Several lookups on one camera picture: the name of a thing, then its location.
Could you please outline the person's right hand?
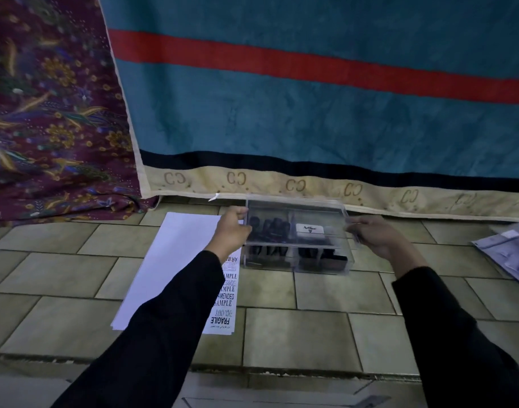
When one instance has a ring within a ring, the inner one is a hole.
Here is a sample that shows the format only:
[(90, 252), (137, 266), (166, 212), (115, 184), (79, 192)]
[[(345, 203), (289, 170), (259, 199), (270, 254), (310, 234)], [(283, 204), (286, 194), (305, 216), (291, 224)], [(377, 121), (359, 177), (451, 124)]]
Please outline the person's right hand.
[(373, 253), (391, 264), (416, 260), (416, 250), (413, 244), (392, 227), (386, 219), (378, 215), (367, 216), (372, 216), (372, 246), (368, 248)]

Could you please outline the person's left hand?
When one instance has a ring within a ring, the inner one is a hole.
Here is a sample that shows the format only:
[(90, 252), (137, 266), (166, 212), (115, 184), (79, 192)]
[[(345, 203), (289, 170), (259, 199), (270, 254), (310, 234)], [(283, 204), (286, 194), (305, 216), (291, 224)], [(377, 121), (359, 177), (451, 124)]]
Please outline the person's left hand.
[(241, 247), (244, 245), (231, 244), (231, 242), (228, 240), (228, 209), (221, 216), (212, 239), (204, 248), (205, 251), (215, 254), (220, 261), (220, 264), (225, 263), (225, 261), (232, 253), (241, 249)]

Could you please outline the clear plastic box lid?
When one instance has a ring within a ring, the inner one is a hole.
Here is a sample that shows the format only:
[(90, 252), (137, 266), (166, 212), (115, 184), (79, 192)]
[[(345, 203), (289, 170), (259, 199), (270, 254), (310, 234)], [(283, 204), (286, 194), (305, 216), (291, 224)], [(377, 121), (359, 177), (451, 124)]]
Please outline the clear plastic box lid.
[(344, 206), (337, 201), (249, 198), (244, 223), (252, 226), (245, 245), (336, 244), (346, 240)]

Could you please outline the person's left forearm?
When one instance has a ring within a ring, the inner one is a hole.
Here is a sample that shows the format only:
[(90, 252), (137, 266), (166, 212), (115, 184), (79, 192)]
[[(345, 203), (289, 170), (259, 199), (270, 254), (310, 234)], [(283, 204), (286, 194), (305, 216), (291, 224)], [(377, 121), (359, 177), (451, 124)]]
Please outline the person's left forearm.
[(224, 282), (219, 258), (200, 252), (51, 408), (171, 408)]

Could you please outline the person's right forearm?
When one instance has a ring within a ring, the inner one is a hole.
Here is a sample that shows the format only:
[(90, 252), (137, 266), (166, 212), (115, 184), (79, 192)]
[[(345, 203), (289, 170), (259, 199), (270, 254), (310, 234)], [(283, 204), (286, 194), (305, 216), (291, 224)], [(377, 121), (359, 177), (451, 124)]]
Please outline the person's right forearm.
[(428, 408), (519, 408), (515, 360), (481, 332), (411, 244), (387, 251)]

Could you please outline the group of black stamps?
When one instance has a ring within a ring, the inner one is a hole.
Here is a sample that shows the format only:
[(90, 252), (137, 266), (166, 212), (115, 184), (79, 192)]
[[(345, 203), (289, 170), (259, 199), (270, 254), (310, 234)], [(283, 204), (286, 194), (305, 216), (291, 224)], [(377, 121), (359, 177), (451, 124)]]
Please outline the group of black stamps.
[(282, 268), (310, 273), (343, 273), (352, 259), (332, 226), (282, 219), (249, 219), (252, 231), (245, 244), (248, 267)]

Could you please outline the clear plastic compartment box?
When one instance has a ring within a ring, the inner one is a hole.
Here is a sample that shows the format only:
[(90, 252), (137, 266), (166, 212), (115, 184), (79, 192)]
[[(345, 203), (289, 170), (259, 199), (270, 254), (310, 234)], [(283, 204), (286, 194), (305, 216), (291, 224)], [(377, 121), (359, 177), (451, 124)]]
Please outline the clear plastic compartment box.
[(259, 244), (245, 245), (242, 263), (264, 270), (292, 271), (323, 275), (345, 275), (355, 264), (345, 244)]

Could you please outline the white paper sheet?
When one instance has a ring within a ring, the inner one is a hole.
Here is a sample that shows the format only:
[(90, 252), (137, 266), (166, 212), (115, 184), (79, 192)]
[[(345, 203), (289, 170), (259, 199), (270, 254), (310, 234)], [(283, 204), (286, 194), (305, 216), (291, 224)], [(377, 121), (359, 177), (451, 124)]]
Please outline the white paper sheet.
[(159, 295), (211, 240), (220, 216), (168, 212), (111, 327), (127, 328), (136, 310)]

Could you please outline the white printed label sheet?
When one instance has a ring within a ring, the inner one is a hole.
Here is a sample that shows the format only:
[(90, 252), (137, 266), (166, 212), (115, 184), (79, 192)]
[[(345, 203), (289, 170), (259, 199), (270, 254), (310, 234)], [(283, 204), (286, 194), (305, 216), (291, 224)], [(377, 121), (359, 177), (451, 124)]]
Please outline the white printed label sheet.
[(235, 251), (222, 265), (225, 281), (203, 328), (204, 335), (229, 336), (235, 332), (241, 253), (241, 249)]

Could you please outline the teal blanket with red stripe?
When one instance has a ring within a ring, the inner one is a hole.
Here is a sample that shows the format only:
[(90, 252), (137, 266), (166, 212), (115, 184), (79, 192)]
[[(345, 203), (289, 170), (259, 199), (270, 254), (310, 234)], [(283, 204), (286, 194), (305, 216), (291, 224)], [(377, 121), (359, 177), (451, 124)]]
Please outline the teal blanket with red stripe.
[(100, 0), (141, 195), (519, 221), (519, 0)]

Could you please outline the purple floral cloth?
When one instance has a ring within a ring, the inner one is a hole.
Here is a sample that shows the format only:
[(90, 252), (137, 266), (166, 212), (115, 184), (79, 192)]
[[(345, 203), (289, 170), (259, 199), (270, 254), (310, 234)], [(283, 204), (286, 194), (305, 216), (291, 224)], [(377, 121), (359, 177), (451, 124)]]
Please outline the purple floral cloth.
[(0, 227), (158, 203), (141, 197), (100, 0), (0, 0)]

